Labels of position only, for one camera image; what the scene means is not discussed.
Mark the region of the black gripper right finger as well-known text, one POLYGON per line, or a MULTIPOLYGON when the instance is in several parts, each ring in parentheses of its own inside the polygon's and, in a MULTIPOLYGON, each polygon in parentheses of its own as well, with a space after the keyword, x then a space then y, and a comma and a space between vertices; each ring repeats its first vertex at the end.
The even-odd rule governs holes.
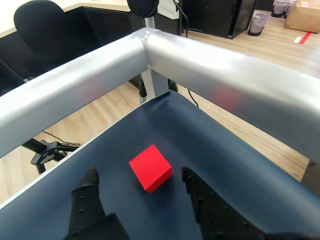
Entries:
POLYGON ((188 167, 181 169, 196 223, 204 240, 263 240, 265 234, 188 167))

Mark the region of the gripper black left finger with grey tip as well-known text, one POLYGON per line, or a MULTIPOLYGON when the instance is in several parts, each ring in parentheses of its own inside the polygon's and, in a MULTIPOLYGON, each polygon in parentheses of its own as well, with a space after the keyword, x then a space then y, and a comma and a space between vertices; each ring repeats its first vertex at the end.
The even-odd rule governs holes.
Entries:
POLYGON ((86 170, 71 193, 71 211, 65 240, 128 240, 115 213, 106 215, 99 195, 99 173, 86 170))

